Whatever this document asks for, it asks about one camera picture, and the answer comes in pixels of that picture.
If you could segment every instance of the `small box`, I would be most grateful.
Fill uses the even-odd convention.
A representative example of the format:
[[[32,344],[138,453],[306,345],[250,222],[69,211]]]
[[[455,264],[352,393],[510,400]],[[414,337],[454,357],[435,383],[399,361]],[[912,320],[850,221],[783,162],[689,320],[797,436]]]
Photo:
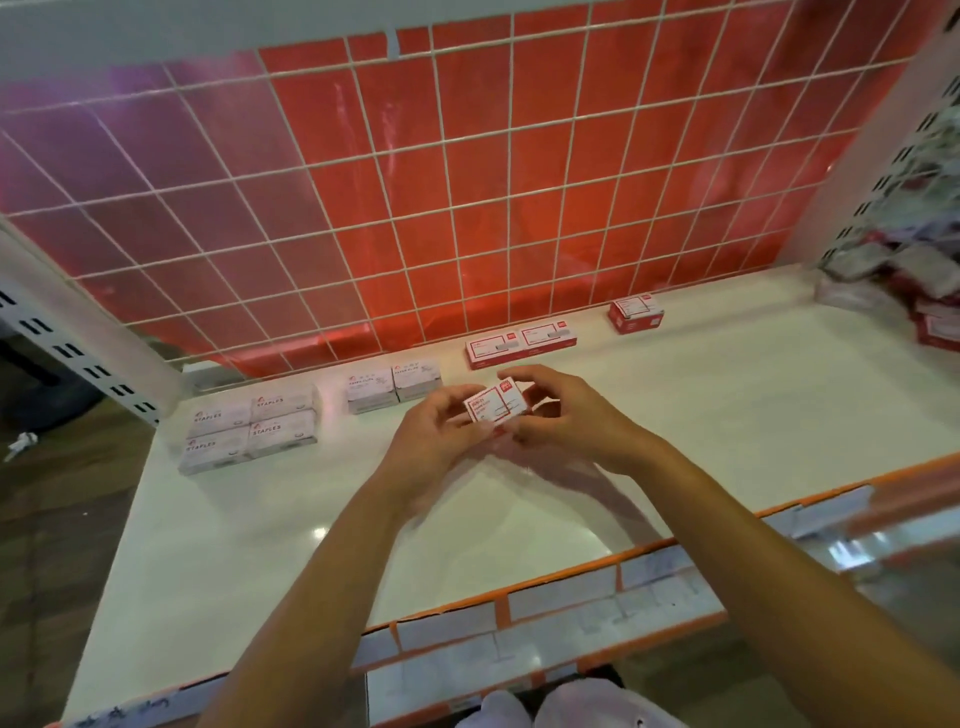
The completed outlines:
[[[663,321],[663,307],[649,293],[642,293],[612,302],[607,317],[618,333],[633,333],[657,328]]]
[[[253,400],[250,421],[272,420],[311,409],[320,411],[320,395],[313,384],[278,385],[262,397]]]
[[[471,369],[495,367],[526,355],[516,331],[503,331],[467,342],[467,363]]]
[[[237,427],[201,437],[187,438],[183,457],[180,459],[180,473],[193,475],[249,460],[250,457],[247,455],[249,431],[249,427]]]
[[[552,352],[555,349],[576,346],[577,335],[567,325],[566,319],[557,319],[546,324],[522,328],[520,330],[520,342],[527,350],[524,356],[533,356],[538,353]]]
[[[396,396],[400,401],[418,400],[444,384],[436,359],[411,361],[393,368]]]
[[[480,394],[473,395],[464,402],[464,405],[474,422],[483,420],[503,423],[530,409],[520,388],[509,377]]]
[[[304,409],[250,425],[247,454],[252,458],[273,455],[317,442],[317,413]]]
[[[921,316],[916,320],[917,340],[921,344],[948,352],[960,352],[960,320]]]
[[[389,369],[354,375],[347,380],[347,406],[354,415],[390,407],[398,402],[394,375]]]
[[[212,432],[223,432],[249,424],[250,400],[229,402],[220,406],[211,405],[194,412],[186,436],[202,437]]]

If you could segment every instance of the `red and white box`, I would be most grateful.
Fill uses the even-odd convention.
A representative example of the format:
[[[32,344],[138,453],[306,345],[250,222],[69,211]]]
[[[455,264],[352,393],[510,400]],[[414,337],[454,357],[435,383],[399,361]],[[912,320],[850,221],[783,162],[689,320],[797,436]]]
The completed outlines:
[[[520,330],[520,343],[526,349],[524,356],[533,356],[538,353],[576,346],[577,334],[567,325],[566,319],[557,319],[548,321],[546,324],[522,328]]]
[[[663,307],[649,293],[617,299],[607,311],[617,333],[633,333],[656,328],[663,320]]]
[[[467,363],[471,369],[495,367],[527,355],[516,331],[503,331],[467,341]]]
[[[476,423],[504,423],[530,410],[520,388],[509,377],[480,394],[473,395],[464,402],[464,406],[470,419]]]
[[[917,340],[921,344],[950,352],[960,352],[960,319],[920,316],[916,320]]]

